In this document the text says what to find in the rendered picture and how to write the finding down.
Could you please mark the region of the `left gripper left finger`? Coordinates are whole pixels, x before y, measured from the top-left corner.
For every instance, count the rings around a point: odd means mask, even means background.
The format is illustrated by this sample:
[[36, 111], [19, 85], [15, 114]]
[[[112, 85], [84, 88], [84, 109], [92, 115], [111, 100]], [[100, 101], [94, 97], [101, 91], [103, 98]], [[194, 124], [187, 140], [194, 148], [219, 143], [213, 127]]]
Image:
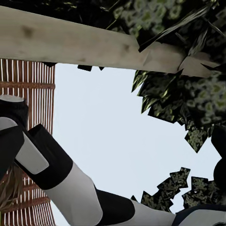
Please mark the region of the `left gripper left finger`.
[[0, 130], [0, 182], [24, 144], [20, 125]]

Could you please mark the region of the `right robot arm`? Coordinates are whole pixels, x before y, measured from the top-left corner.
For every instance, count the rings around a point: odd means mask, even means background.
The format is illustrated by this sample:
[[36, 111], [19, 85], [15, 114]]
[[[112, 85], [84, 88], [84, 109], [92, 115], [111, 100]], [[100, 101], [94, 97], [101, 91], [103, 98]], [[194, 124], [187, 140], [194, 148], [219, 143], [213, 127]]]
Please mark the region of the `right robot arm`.
[[20, 125], [24, 144], [13, 161], [52, 200], [70, 226], [172, 226], [176, 214], [99, 190], [40, 123], [28, 129], [24, 98], [0, 95], [0, 130]]

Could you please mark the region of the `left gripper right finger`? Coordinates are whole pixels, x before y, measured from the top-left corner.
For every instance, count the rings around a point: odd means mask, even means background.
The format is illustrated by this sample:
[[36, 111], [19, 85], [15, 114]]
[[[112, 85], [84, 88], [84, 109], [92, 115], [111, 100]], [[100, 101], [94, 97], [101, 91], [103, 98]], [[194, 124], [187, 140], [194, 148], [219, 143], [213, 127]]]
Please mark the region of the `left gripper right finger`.
[[226, 163], [226, 127], [215, 126], [212, 132], [211, 142]]

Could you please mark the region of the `wicker basket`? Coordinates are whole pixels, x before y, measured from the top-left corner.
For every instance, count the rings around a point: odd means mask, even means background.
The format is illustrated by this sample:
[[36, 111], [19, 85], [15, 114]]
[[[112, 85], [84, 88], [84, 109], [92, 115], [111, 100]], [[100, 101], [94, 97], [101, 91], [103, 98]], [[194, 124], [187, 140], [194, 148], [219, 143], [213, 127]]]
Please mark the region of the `wicker basket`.
[[7, 171], [8, 179], [0, 184], [0, 211], [7, 210], [23, 193], [23, 170], [14, 161]]

